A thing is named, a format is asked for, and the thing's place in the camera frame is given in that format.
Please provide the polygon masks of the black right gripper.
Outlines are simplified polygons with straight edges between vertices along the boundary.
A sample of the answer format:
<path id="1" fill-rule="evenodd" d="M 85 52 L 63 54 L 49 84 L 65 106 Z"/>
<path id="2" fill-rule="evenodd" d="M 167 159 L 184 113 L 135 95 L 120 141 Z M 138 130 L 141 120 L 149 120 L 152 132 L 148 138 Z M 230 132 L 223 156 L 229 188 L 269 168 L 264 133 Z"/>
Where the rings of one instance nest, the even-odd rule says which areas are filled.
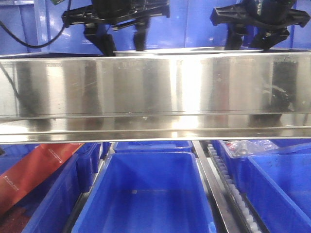
<path id="1" fill-rule="evenodd" d="M 269 50 L 290 36 L 287 27 L 305 27 L 311 16 L 296 10 L 294 0 L 242 0 L 238 4 L 213 9 L 214 26 L 227 24 L 225 50 L 239 50 L 249 33 L 249 48 Z"/>

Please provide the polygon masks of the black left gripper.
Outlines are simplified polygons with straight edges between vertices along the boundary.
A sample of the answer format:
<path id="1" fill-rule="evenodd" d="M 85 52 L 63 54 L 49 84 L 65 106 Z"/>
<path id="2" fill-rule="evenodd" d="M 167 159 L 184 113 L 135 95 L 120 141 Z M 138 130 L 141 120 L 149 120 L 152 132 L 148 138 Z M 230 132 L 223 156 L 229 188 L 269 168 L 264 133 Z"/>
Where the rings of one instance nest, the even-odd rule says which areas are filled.
<path id="1" fill-rule="evenodd" d="M 150 19 L 170 16 L 168 0 L 93 0 L 91 5 L 67 10 L 62 15 L 65 27 L 84 25 L 84 36 L 105 56 L 115 55 L 111 34 L 98 34 L 99 24 L 110 25 L 114 31 L 134 26 L 136 51 L 144 51 Z"/>

